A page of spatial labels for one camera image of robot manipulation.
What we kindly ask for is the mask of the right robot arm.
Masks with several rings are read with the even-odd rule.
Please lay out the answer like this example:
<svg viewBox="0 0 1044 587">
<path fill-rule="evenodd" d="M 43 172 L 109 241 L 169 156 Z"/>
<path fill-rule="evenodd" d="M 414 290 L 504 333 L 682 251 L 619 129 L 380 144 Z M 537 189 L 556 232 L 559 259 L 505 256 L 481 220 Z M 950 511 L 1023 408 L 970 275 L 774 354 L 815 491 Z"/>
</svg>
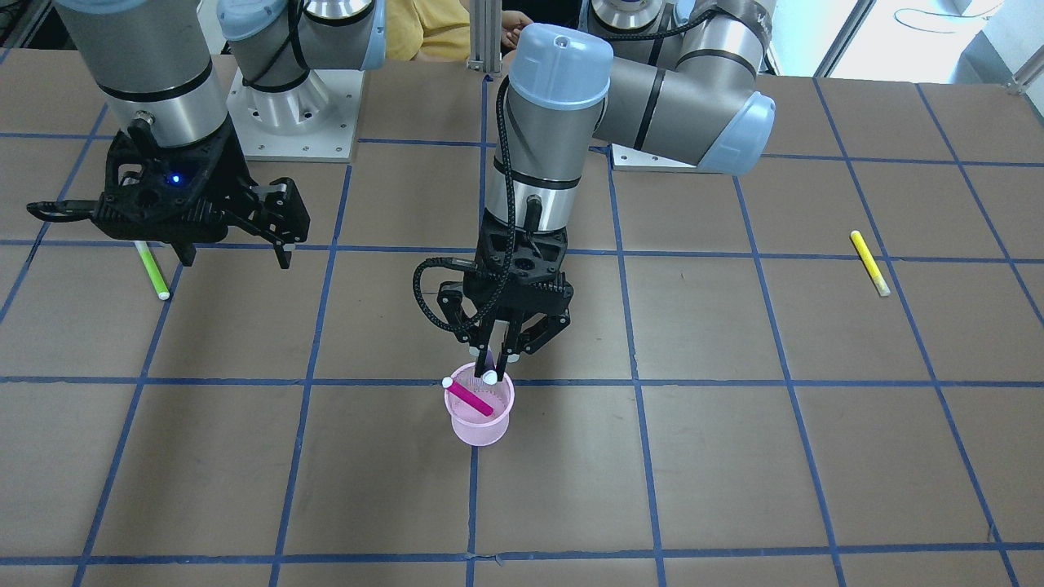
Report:
<svg viewBox="0 0 1044 587">
<path fill-rule="evenodd" d="M 310 217 L 286 177 L 250 166 L 193 1 L 60 1 L 55 8 L 120 130 L 96 199 L 29 203 L 43 222 L 88 220 L 109 238 L 159 241 L 193 264 L 231 227 L 272 245 L 280 267 Z M 256 126 L 283 136 L 333 112 L 321 70 L 367 70 L 387 55 L 383 1 L 220 1 L 221 33 Z"/>
</svg>

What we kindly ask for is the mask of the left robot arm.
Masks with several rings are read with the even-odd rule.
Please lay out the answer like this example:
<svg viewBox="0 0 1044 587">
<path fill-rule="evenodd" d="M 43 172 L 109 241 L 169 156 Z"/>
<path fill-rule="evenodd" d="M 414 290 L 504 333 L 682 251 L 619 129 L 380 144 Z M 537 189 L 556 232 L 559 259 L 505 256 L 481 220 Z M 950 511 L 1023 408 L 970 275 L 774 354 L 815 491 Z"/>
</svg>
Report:
<svg viewBox="0 0 1044 587">
<path fill-rule="evenodd" d="M 776 105 L 756 91 L 772 44 L 772 1 L 593 1 L 591 30 L 533 24 L 495 98 L 498 148 L 471 261 L 441 284 L 440 329 L 474 355 L 482 383 L 570 323 L 562 272 L 567 224 L 592 139 L 741 177 L 772 136 Z"/>
</svg>

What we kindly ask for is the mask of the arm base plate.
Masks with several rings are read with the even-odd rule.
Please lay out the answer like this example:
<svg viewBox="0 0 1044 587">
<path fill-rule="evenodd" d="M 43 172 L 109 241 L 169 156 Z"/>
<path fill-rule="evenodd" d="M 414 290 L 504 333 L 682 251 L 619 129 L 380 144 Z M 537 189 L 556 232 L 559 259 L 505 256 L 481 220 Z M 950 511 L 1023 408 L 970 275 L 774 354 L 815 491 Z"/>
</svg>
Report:
<svg viewBox="0 0 1044 587">
<path fill-rule="evenodd" d="M 365 72 L 313 70 L 301 86 L 266 93 L 232 79 L 227 105 L 246 160 L 351 162 Z"/>
<path fill-rule="evenodd" d="M 668 157 L 666 150 L 663 150 L 663 152 L 645 152 L 645 150 L 631 148 L 622 143 L 611 143 L 608 146 L 610 146 L 610 157 L 613 166 L 617 170 L 636 172 L 689 172 L 689 174 L 735 174 L 733 170 L 720 170 L 717 167 L 702 165 L 701 157 L 705 155 L 707 149 L 701 149 L 699 145 L 692 146 L 692 148 L 687 146 L 678 150 L 678 155 L 683 156 L 682 159 Z"/>
</svg>

